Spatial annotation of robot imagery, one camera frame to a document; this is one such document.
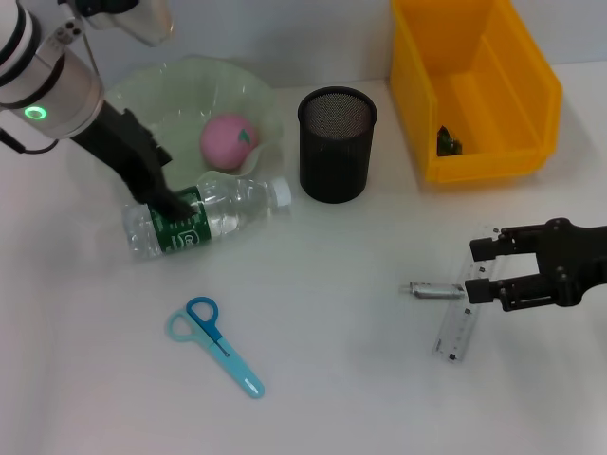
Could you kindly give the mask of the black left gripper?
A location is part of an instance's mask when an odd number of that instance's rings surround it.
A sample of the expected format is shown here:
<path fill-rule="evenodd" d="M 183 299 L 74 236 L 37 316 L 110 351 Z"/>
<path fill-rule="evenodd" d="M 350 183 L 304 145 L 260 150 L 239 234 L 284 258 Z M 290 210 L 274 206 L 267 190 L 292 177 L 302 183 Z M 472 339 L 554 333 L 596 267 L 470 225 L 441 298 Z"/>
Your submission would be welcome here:
<path fill-rule="evenodd" d="M 171 156 L 126 109 L 122 112 L 105 102 L 97 117 L 71 138 L 100 162 L 111 168 L 132 196 L 166 219 L 188 219 L 191 204 L 169 190 L 162 167 Z"/>

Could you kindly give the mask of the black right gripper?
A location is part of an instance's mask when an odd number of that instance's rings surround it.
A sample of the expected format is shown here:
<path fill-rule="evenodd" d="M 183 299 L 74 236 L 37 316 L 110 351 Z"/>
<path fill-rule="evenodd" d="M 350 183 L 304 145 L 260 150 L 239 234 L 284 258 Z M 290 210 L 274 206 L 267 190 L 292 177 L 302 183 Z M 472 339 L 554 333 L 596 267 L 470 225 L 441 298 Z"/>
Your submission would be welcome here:
<path fill-rule="evenodd" d="M 578 227 L 566 218 L 555 218 L 543 225 L 505 227 L 499 240 L 475 239 L 469 247 L 474 261 L 533 253 L 538 265 L 535 275 L 465 281 L 470 303 L 498 299 L 506 311 L 571 307 L 586 291 L 606 283 L 605 227 Z"/>

